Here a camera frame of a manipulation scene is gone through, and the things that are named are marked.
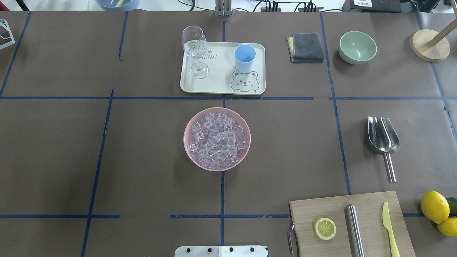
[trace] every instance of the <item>wooden stand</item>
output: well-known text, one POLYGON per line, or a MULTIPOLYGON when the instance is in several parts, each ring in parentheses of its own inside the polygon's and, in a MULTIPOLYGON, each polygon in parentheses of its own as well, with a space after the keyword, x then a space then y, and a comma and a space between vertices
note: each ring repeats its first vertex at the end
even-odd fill
MULTIPOLYGON (((452 0, 452 7, 457 16, 457 6, 452 0)), ((420 58, 429 62, 441 62, 446 59, 451 51, 451 46, 445 36, 457 27, 457 18, 441 32, 430 29, 422 29, 411 35, 409 45, 413 52, 420 58)))

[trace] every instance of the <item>wine glass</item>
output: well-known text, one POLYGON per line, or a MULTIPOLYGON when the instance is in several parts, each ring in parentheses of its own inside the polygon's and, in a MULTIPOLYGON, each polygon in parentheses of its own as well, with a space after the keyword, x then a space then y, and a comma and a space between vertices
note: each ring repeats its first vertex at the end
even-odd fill
POLYGON ((196 79, 202 79, 208 75, 208 65, 199 61, 206 54, 207 43, 202 28, 188 26, 182 31, 182 48, 187 56, 197 60, 190 68, 190 74, 196 79))

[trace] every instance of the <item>green bowl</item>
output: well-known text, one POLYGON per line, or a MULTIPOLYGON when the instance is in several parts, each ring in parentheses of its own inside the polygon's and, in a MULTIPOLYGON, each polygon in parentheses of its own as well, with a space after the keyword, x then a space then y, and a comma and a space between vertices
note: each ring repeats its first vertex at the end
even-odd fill
POLYGON ((349 31, 340 39, 338 48, 341 58, 350 64, 364 64, 377 52, 373 38, 360 31, 349 31))

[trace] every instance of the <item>glass base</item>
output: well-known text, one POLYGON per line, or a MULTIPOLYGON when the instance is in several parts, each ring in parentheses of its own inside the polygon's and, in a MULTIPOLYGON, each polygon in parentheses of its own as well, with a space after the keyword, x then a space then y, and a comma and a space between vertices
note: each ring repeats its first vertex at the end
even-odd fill
POLYGON ((190 74, 196 79, 202 79, 208 75, 208 65, 204 63, 196 63, 191 66, 190 74))

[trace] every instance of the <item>lemon slice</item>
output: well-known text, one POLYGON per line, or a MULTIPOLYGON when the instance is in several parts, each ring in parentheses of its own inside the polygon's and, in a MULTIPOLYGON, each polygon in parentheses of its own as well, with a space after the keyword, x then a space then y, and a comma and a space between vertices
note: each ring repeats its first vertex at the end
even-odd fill
POLYGON ((336 234, 335 223, 329 218, 320 218, 314 223, 314 232, 320 239, 330 240, 336 234))

